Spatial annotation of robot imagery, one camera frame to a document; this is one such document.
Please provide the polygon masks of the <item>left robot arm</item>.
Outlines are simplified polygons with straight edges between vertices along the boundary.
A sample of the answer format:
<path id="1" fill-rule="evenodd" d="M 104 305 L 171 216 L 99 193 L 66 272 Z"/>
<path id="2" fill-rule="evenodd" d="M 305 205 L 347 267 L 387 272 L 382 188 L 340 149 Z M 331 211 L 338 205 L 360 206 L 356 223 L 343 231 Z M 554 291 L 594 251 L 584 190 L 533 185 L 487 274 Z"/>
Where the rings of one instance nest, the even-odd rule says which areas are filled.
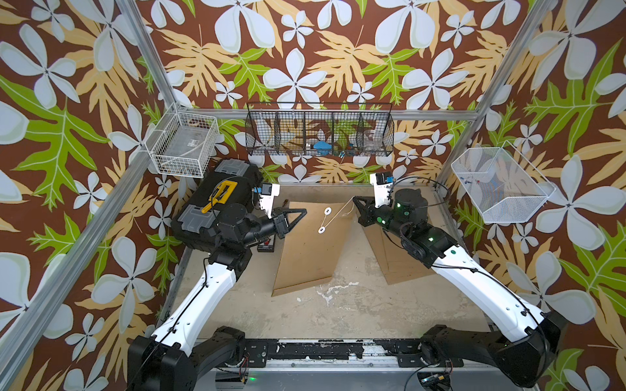
<path id="1" fill-rule="evenodd" d="M 220 327 L 198 342 L 200 331 L 246 270 L 252 248 L 272 236 L 284 238 L 306 214 L 305 209 L 277 208 L 257 217 L 240 204 L 220 211 L 210 228 L 215 247 L 194 288 L 150 337 L 137 337 L 130 345 L 127 389 L 193 390 L 211 370 L 242 363 L 244 332 Z"/>

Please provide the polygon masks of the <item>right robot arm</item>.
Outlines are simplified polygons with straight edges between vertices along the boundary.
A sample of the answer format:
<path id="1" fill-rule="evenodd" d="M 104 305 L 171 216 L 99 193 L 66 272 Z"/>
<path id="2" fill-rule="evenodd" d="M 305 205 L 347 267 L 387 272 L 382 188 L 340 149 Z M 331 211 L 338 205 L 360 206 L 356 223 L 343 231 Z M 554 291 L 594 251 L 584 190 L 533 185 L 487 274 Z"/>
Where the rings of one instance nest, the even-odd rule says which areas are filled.
<path id="1" fill-rule="evenodd" d="M 428 364 L 469 360 L 498 368 L 516 386 L 533 387 L 556 360 L 567 321 L 544 312 L 486 272 L 445 230 L 427 219 L 428 203 L 418 189 L 388 193 L 386 200 L 353 200 L 363 227 L 377 225 L 399 239 L 413 259 L 452 283 L 497 326 L 470 332 L 436 325 L 421 338 Z"/>

